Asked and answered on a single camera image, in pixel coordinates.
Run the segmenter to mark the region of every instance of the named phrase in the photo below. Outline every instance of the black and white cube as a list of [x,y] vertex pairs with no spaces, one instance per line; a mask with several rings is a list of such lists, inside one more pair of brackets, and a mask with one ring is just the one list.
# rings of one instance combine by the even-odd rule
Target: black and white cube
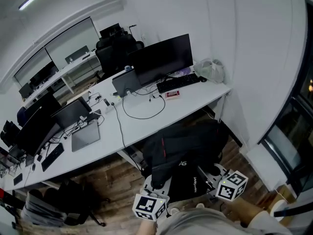
[[247,181],[248,178],[245,175],[239,171],[235,171],[219,182],[216,196],[228,201],[234,201],[244,192]]
[[136,217],[156,221],[165,210],[165,199],[136,194],[133,205]]

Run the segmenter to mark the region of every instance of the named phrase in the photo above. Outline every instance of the white plastic bag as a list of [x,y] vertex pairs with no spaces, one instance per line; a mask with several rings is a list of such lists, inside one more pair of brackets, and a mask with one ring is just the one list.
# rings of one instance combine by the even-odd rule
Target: white plastic bag
[[224,66],[217,59],[213,61],[210,58],[203,59],[200,63],[194,65],[194,70],[200,76],[216,84],[224,81]]

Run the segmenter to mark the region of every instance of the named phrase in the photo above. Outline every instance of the desk surface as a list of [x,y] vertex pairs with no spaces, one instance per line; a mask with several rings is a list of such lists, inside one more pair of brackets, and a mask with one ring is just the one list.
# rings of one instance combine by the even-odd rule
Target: desk surface
[[51,86],[53,83],[58,81],[61,77],[72,71],[73,69],[77,68],[78,66],[82,65],[83,63],[87,62],[90,58],[93,58],[96,56],[95,52],[90,52],[90,56],[88,58],[85,58],[83,60],[83,57],[76,59],[74,62],[70,63],[69,65],[66,65],[62,70],[59,70],[57,73],[55,73],[52,77],[50,77],[39,89],[35,90],[32,95],[30,95],[24,102],[24,106],[28,105],[31,101],[33,101],[38,95],[40,95],[44,90],[46,90],[49,86]]
[[[102,95],[101,99],[106,98],[108,102],[116,100],[114,96],[110,96],[110,94],[115,92],[115,88],[112,85],[113,77],[93,86],[89,89],[89,91],[91,93],[99,92]],[[142,94],[145,93],[144,89],[141,89],[140,91]],[[191,113],[197,111],[203,106],[213,102],[214,100],[229,92],[230,88],[223,83],[214,84],[207,81],[205,83],[200,82],[180,88],[179,91],[181,95],[180,98],[166,100],[166,106],[164,110],[151,119],[140,120],[130,118],[123,111],[122,104],[116,106],[118,117],[122,126],[124,143],[126,146],[136,143],[137,141],[150,136],[158,130],[190,115]],[[124,108],[126,112],[134,117],[147,118],[153,116],[154,114],[158,113],[163,108],[163,106],[164,103],[161,98],[152,99],[151,102],[149,102],[149,95],[134,96],[129,94],[124,98]],[[0,188],[4,190],[23,188],[29,172],[30,173],[28,175],[25,186],[42,182],[80,168],[84,165],[90,164],[123,149],[124,146],[119,124],[116,118],[116,111],[113,109],[107,114],[104,114],[105,108],[106,105],[104,101],[101,101],[99,104],[92,106],[94,111],[101,109],[101,113],[105,118],[104,122],[99,126],[99,141],[73,153],[71,151],[71,136],[66,140],[62,138],[61,142],[65,151],[45,172],[42,171],[41,163],[35,159],[35,171],[32,171],[30,167],[24,168],[24,165],[21,165],[22,169],[17,169],[16,176],[22,172],[23,180],[14,186],[13,177],[6,175],[0,180]],[[50,146],[49,152],[51,152],[55,146],[56,144],[52,144]]]

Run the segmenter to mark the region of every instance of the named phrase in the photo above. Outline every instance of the black mouse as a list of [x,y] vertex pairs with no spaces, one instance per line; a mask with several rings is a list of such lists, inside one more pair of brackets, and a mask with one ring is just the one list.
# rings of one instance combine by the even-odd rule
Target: black mouse
[[205,77],[203,77],[203,76],[200,76],[199,79],[200,79],[200,81],[201,81],[202,83],[204,83],[204,82],[207,81],[207,79],[206,79]]

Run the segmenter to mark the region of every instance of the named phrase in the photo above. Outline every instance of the white shoe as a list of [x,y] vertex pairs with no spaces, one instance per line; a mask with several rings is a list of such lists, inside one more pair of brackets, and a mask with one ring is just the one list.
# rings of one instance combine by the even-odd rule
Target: white shoe
[[196,205],[196,208],[205,208],[204,203],[198,203]]
[[173,207],[173,208],[171,208],[171,210],[170,210],[170,215],[171,215],[171,216],[174,216],[176,213],[179,213],[179,212],[180,212],[180,210],[179,210],[178,208]]

